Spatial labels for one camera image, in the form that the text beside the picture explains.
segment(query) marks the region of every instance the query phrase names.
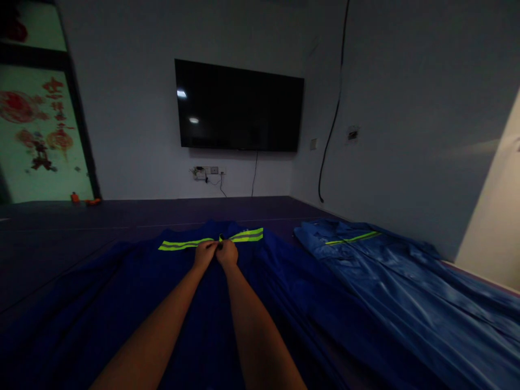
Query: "floor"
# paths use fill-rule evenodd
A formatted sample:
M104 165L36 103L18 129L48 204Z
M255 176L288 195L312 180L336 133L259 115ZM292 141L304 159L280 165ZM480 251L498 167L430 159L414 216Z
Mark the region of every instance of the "floor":
M0 206L0 332L32 307L56 279L99 257L118 241L140 241L164 229L195 229L208 219L270 229L299 245L301 221L332 215L290 197L70 202Z

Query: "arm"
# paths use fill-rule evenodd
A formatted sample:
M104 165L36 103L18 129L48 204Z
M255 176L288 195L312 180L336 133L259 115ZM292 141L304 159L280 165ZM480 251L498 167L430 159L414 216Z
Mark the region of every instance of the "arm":
M275 323L237 266L235 244L224 241L217 259L227 278L246 388L306 389Z
M91 390L157 389L217 244L199 244L191 270L110 360Z

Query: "black cable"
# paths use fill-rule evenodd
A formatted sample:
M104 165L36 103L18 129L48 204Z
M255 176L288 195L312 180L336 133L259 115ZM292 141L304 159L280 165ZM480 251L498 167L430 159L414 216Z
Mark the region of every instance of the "black cable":
M251 198L253 197L253 191L255 190L255 179L256 179L256 167L257 166L258 166L258 151L256 151L255 175L253 176L253 185L251 186Z
M208 181L207 181L206 183L213 184L213 185L217 185L217 184L219 184L221 181L222 181L222 178L221 178L218 182L213 183L211 180L208 179Z
M318 196L320 197L320 202L323 203L324 200L321 197L321 174L323 173L323 165L325 164L325 156L327 155L327 148L329 147L330 136L332 135L332 131L334 130L334 125L336 124L337 111L340 108L340 100L341 100L341 89L343 84L343 53L345 52L345 29L347 27L347 16L348 16L348 6L350 5L350 0L347 0L347 6L345 7L345 18L343 20L343 38L341 40L341 63L340 63L340 92L337 96L337 104L336 104L336 112L334 113L334 119L332 120L332 126L330 128L329 138L327 139L327 143L325 144L325 150L323 151L323 160L321 161L320 168L320 178L318 181Z
M220 192L224 194L224 196L227 198L228 196L226 195L226 193L224 191L222 191L222 183L224 182L224 174L221 173L220 174Z

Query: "television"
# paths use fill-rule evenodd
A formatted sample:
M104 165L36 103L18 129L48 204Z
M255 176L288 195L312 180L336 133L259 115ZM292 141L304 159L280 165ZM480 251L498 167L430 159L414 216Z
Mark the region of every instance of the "television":
M183 147L296 152L303 79L175 60Z

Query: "yellow reflective tape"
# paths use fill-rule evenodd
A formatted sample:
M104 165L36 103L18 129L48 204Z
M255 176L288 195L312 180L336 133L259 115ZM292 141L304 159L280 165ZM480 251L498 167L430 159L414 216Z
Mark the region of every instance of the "yellow reflective tape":
M233 242L260 241L262 238L264 238L264 235L260 235L260 236L256 236L256 237L231 238L231 241L233 241Z
M329 242L327 242L325 244L326 245L336 245L336 244L342 244L342 243L350 243L350 242L354 242L354 241L358 241L358 240L362 240L362 239L375 237L375 236L378 236L380 234L381 234L380 232L370 232L370 233L366 233L364 235L360 235L360 236L357 236L357 237L354 237L354 238L346 238L346 239L343 239L343 240L340 240L340 241L329 241Z
M254 230L246 230L244 232L240 232L235 234L234 236L230 237L230 240L233 240L234 238L238 238L240 236L253 236L264 232L264 228L260 227L259 229Z
M259 229L255 230L246 230L243 232L240 232L238 234L235 234L230 238L233 242L253 242L253 241L260 241L262 238L264 238L264 228L260 227ZM222 237L218 238L219 242L223 241ZM213 238L203 238L200 240L194 240L194 241L187 241L187 242L169 242L169 241L163 241L161 246L159 247L159 250L164 251L176 251L176 250L183 250L186 248L193 248L204 241L213 241Z
M172 243L172 242L168 242L168 241L163 241L161 246L159 247L159 250L168 250L168 251L182 250L182 249L192 248L194 246L197 246L198 244L200 244L201 242L204 242L204 241L213 241L213 238L203 238L200 240L187 241L187 242L183 242L183 243Z

